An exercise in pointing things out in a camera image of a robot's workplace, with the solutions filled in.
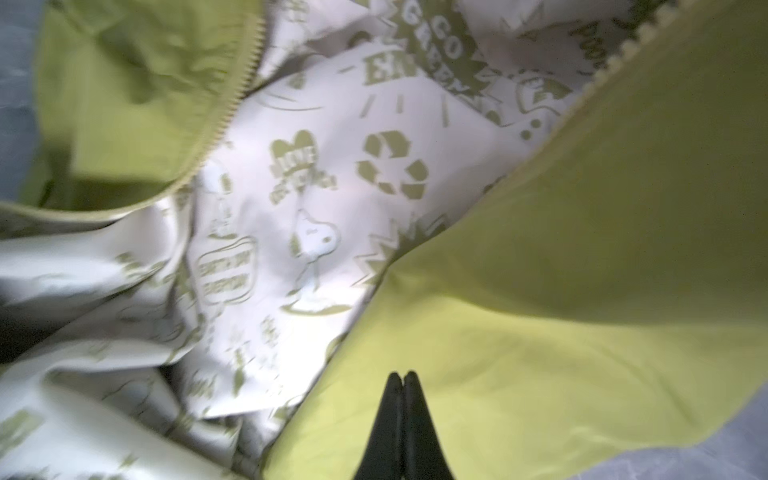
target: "snoopy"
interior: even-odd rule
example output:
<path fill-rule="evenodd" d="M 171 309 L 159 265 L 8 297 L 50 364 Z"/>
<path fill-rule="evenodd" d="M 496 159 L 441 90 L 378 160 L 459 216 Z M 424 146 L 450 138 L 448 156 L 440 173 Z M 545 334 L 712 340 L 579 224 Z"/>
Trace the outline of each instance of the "snoopy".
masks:
<path fill-rule="evenodd" d="M 216 198 L 216 214 L 210 223 L 211 238 L 233 239 L 237 236 L 232 228 L 232 210 L 227 197 L 232 193 L 232 179 L 227 170 L 214 158 L 209 159 L 197 175 L 197 182 L 203 191 Z"/>
<path fill-rule="evenodd" d="M 296 279 L 293 290 L 288 292 L 289 303 L 283 306 L 283 310 L 300 315 L 332 315 L 352 308 L 349 305 L 338 305 L 318 293 L 318 261 L 336 250 L 340 240 L 339 231 L 331 223 L 319 222 L 306 210 L 299 210 L 290 249 L 292 255 L 304 259 L 306 265 Z"/>

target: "gray floor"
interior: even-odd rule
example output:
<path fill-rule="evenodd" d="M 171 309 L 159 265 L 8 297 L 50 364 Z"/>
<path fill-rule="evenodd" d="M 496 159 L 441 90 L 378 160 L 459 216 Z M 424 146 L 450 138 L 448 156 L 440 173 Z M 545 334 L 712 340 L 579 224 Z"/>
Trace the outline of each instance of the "gray floor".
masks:
<path fill-rule="evenodd" d="M 0 199 L 3 200 L 18 196 L 38 141 L 30 71 L 41 4 L 41 0 L 0 0 Z M 760 390 L 734 420 L 697 447 L 628 453 L 575 479 L 768 480 L 768 387 Z"/>

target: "recycling symbol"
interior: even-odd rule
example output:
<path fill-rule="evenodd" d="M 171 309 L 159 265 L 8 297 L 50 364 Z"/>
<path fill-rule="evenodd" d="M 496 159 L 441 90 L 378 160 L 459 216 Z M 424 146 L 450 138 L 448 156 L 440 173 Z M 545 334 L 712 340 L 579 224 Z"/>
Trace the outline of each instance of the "recycling symbol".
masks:
<path fill-rule="evenodd" d="M 421 160 L 409 162 L 410 148 L 411 142 L 400 131 L 370 134 L 362 147 L 369 158 L 357 162 L 357 174 L 387 195 L 400 192 L 409 200 L 419 200 L 424 197 L 426 191 L 425 181 L 429 176 L 429 169 Z M 389 175 L 385 176 L 382 172 L 384 167 L 387 167 L 388 172 L 396 172 L 393 177 L 399 178 L 394 180 L 389 178 Z"/>

